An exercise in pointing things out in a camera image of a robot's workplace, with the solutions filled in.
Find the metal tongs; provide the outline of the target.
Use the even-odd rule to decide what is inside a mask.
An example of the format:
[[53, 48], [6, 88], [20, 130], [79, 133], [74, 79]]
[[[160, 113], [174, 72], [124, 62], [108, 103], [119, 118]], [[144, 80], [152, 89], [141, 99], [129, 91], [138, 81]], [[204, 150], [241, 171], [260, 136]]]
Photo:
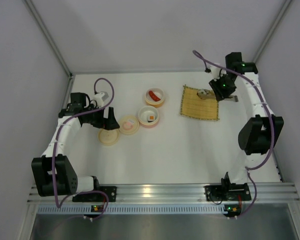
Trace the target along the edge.
[[236, 95], [230, 95], [229, 97], [226, 97], [224, 99], [219, 99], [217, 98], [217, 96], [215, 95], [213, 90], [208, 90], [208, 89], [199, 89], [197, 91], [197, 96], [202, 99], [202, 100], [208, 100], [208, 99], [212, 99], [212, 100], [216, 100], [217, 102], [220, 101], [232, 101], [232, 102], [238, 102], [239, 99]]

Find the sushi roll green centre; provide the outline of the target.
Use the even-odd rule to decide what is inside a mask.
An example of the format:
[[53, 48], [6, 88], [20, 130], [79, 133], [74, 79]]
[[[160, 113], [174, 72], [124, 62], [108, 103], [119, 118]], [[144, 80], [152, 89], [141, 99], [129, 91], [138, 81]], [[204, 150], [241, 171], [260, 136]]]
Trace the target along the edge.
[[216, 96], [213, 92], [202, 92], [202, 97], [204, 99], [215, 99]]

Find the sushi roll orange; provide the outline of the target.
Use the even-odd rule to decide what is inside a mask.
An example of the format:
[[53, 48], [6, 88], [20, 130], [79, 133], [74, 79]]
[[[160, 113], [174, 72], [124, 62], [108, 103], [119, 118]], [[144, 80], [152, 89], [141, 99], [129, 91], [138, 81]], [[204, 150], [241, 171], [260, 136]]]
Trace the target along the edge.
[[148, 123], [152, 123], [156, 120], [156, 116], [153, 115], [153, 114], [150, 114], [148, 117], [147, 117], [147, 122]]

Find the red sausage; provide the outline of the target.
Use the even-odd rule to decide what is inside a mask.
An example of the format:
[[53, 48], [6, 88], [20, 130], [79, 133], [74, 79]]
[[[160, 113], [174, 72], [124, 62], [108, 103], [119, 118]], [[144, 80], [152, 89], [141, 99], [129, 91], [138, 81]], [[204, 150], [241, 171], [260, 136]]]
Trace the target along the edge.
[[159, 102], [161, 100], [152, 90], [150, 90], [148, 94], [150, 98], [155, 102]]

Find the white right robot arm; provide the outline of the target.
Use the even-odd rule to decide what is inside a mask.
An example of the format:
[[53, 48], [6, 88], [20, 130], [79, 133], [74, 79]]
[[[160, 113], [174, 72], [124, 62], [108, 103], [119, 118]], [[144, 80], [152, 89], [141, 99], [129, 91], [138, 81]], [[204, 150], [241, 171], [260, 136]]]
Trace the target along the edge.
[[239, 175], [249, 175], [263, 167], [269, 160], [284, 126], [281, 116], [275, 116], [269, 108], [259, 84], [258, 69], [254, 62], [244, 62], [241, 52], [225, 56], [225, 67], [219, 67], [213, 80], [209, 82], [218, 102], [229, 100], [239, 91], [249, 116], [249, 120], [238, 133], [238, 145], [246, 156], [265, 155], [256, 166], [245, 162], [237, 168]]

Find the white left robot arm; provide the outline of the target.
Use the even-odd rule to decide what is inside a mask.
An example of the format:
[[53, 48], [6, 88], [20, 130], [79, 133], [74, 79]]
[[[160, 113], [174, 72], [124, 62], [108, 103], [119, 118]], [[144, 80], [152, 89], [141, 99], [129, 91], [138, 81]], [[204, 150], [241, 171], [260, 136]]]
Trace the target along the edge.
[[70, 102], [58, 114], [57, 127], [48, 147], [31, 162], [41, 197], [69, 196], [100, 188], [96, 176], [79, 177], [76, 174], [68, 154], [83, 124], [107, 131], [119, 129], [113, 107], [109, 107], [108, 116], [104, 116], [108, 97], [105, 91], [96, 92], [93, 98], [82, 92], [71, 93]]

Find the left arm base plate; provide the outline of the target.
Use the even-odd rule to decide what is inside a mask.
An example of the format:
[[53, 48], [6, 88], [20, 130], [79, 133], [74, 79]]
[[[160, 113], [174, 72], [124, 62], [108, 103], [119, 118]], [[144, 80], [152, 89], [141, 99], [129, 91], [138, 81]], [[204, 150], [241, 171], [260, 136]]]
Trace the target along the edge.
[[83, 191], [72, 197], [74, 203], [101, 203], [115, 202], [117, 197], [116, 186], [99, 186], [95, 190]]

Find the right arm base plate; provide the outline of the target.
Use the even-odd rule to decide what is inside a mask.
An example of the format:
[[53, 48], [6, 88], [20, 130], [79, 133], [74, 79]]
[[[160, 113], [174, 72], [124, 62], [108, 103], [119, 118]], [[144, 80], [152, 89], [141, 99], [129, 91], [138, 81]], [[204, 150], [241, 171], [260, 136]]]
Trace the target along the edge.
[[208, 202], [250, 201], [252, 199], [247, 183], [222, 186], [221, 184], [207, 185], [204, 187]]

